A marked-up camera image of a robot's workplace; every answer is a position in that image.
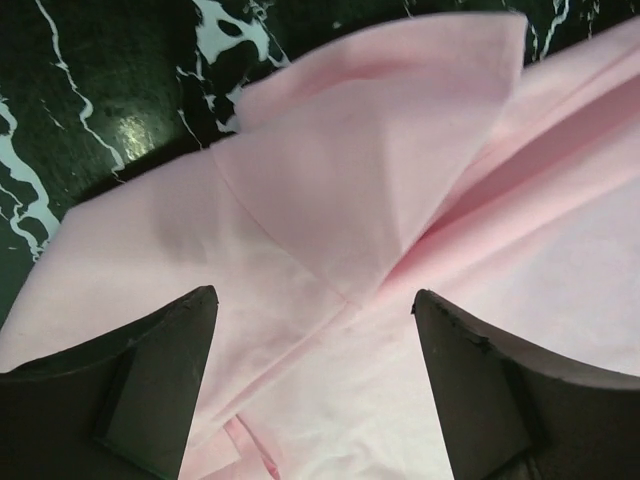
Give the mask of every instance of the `pink cloth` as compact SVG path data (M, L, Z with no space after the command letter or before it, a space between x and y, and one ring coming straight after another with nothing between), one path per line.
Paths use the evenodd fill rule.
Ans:
M420 288L640 374L640 20L521 72L525 28L391 23L249 88L241 134L67 215L0 370L214 285L186 480L451 478Z

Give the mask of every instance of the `black marble surface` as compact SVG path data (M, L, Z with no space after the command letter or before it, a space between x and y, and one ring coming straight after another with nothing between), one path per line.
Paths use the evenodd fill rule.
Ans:
M233 134L242 87L317 46L411 15L513 10L530 21L530 63L639 8L640 0L3 0L0 325L70 207Z

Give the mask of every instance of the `folded fabric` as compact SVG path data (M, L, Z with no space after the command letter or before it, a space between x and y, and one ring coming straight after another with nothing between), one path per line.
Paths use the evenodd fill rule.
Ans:
M69 212L0 370L215 285L187 480L450 478L419 288L640 373L640 22L520 78L525 28L391 23L250 87L242 133Z

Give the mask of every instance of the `seam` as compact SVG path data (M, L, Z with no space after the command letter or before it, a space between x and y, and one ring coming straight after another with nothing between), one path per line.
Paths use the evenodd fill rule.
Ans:
M334 294L336 294L338 297L340 297L340 299L342 299L343 301L353 304L354 302L350 299L348 299L342 292L340 292L339 290L337 290L332 284L331 282L326 279L324 276L318 274L317 272L315 272L312 268L310 268L308 265L306 265L304 262L300 261L299 258L297 258L296 256L292 255L286 248L284 248L282 246L282 244L280 242L278 242L273 235L271 235L271 233L269 233L269 231L258 221L258 219L255 217L255 215L249 210L249 208L245 205L245 203L240 199L240 197L238 196L238 194L236 193L236 191L233 189L231 182L229 181L229 179L227 178L227 175L225 174L224 170L222 169L222 167L220 167L220 165L218 165L218 160L216 158L215 152L211 152L213 154L213 164L216 168L216 170L218 170L218 173L220 174L220 178L222 178L222 180L224 181L225 185L227 186L227 188L229 189L229 192L231 192L231 195L233 195L233 198L236 200L236 202L238 203L238 205L242 208L242 210L244 210L246 212L246 214L251 218L251 220L253 220L253 222L260 228L260 230L262 230L262 232L273 242L275 243L284 253L286 253L292 260L294 260L298 265L300 265L304 270L306 270L307 272L309 272L313 277L315 277L316 280L320 281L321 283L323 283L325 285L326 288L328 288L331 292L333 292Z

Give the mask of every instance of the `dark object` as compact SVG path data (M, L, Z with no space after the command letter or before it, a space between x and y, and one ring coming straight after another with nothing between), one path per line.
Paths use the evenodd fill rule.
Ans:
M557 355L433 292L414 313L456 480L640 478L640 378Z
M217 305L199 288L0 375L0 478L178 478Z

